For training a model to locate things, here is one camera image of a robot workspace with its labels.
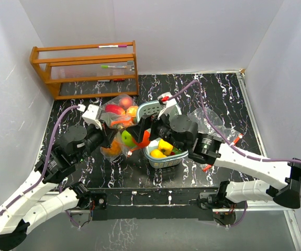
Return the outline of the green lime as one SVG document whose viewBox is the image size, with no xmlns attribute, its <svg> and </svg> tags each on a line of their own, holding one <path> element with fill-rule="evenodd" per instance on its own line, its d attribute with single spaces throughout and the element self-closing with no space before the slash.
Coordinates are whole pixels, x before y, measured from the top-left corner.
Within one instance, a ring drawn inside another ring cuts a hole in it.
<svg viewBox="0 0 301 251">
<path fill-rule="evenodd" d="M 124 130 L 122 132 L 121 140 L 122 140 L 123 144 L 127 147 L 133 148 L 133 147 L 136 146 L 136 144 L 133 141 L 133 137 L 131 136 L 131 134 L 127 130 Z"/>
</svg>

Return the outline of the orange fruit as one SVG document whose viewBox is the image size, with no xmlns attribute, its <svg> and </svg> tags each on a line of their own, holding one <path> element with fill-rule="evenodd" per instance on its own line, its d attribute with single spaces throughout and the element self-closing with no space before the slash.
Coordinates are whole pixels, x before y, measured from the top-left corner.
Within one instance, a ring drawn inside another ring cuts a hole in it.
<svg viewBox="0 0 301 251">
<path fill-rule="evenodd" d="M 127 117 L 126 123 L 127 124 L 137 124 L 137 118 L 136 117 Z"/>
</svg>

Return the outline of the small orange pineapple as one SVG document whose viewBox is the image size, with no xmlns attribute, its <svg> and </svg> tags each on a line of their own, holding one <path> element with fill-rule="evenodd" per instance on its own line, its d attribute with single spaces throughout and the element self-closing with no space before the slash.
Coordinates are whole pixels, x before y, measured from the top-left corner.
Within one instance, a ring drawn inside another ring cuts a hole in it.
<svg viewBox="0 0 301 251">
<path fill-rule="evenodd" d="M 106 156 L 118 156 L 121 154 L 120 144 L 117 140 L 113 140 L 109 148 L 102 148 L 103 154 Z"/>
</svg>

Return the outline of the red bell pepper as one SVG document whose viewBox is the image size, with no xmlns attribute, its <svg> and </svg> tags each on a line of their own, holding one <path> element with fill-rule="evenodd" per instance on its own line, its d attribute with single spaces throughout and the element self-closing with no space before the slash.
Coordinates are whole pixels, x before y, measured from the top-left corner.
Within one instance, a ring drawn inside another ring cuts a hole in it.
<svg viewBox="0 0 301 251">
<path fill-rule="evenodd" d="M 120 107 L 119 105 L 115 105 L 115 104 L 106 105 L 105 111 L 114 113 L 119 116 L 124 116 L 126 114 L 125 110 L 122 107 Z"/>
</svg>

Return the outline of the pink peach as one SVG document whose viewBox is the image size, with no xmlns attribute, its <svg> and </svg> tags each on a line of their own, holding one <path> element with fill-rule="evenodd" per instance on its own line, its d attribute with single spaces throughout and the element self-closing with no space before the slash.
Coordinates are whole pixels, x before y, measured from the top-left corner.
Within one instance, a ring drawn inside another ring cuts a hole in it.
<svg viewBox="0 0 301 251">
<path fill-rule="evenodd" d="M 130 97 L 123 97 L 119 100 L 119 106 L 124 110 L 127 110 L 132 104 L 133 100 Z"/>
</svg>

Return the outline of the clear orange-zip bag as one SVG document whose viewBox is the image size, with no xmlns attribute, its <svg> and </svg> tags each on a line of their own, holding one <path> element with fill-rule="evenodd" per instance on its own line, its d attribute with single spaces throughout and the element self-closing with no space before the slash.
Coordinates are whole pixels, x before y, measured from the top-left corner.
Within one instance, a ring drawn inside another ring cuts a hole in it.
<svg viewBox="0 0 301 251">
<path fill-rule="evenodd" d="M 100 119 L 110 128 L 124 129 L 137 122 L 138 105 L 132 97 L 122 94 L 101 106 Z"/>
</svg>

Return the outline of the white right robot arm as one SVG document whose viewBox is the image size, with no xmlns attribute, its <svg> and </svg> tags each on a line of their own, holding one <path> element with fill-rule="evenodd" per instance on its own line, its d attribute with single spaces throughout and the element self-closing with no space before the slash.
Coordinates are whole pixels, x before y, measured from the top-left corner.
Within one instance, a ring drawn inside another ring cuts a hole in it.
<svg viewBox="0 0 301 251">
<path fill-rule="evenodd" d="M 255 181 L 220 183 L 217 193 L 201 202 L 208 207 L 229 207 L 242 201 L 274 201 L 280 206 L 298 209 L 301 202 L 301 164 L 297 159 L 272 161 L 261 155 L 240 150 L 217 136 L 201 133 L 198 124 L 186 115 L 145 115 L 127 128 L 136 142 L 149 130 L 149 140 L 163 139 L 188 153 L 200 164 L 215 165 L 248 174 Z"/>
</svg>

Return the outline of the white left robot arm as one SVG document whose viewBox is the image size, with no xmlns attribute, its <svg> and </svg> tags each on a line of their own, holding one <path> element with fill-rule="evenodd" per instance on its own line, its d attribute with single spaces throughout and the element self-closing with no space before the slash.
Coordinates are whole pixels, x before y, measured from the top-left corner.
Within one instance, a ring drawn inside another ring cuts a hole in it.
<svg viewBox="0 0 301 251">
<path fill-rule="evenodd" d="M 68 209 L 90 205 L 91 192 L 76 182 L 42 203 L 39 200 L 56 188 L 85 156 L 100 147 L 110 147 L 117 129 L 105 123 L 101 128 L 69 127 L 40 159 L 24 183 L 0 206 L 0 250 L 12 250 L 38 225 Z"/>
</svg>

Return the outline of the small orange tangerine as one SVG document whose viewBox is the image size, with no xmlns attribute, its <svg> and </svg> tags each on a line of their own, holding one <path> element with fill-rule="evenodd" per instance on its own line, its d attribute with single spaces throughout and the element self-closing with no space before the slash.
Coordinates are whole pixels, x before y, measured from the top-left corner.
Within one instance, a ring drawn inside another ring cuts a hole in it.
<svg viewBox="0 0 301 251">
<path fill-rule="evenodd" d="M 140 147 L 146 147 L 150 144 L 150 132 L 149 131 L 145 131 L 143 134 L 143 139 L 142 141 L 138 144 Z"/>
</svg>

